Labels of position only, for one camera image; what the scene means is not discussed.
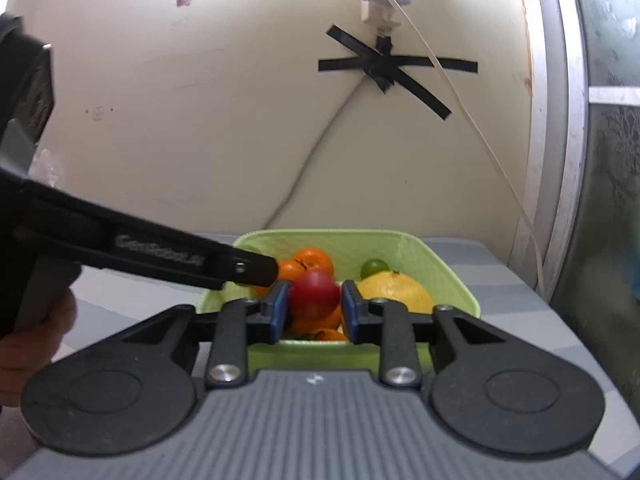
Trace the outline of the left hand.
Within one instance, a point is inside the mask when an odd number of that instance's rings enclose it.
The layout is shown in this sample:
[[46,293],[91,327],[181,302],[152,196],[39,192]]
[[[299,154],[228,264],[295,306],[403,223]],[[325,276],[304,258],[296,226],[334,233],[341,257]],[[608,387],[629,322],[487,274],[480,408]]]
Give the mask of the left hand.
[[1,406],[15,408],[22,391],[38,370],[51,362],[77,316],[76,299],[70,289],[53,301],[46,319],[29,330],[1,339]]

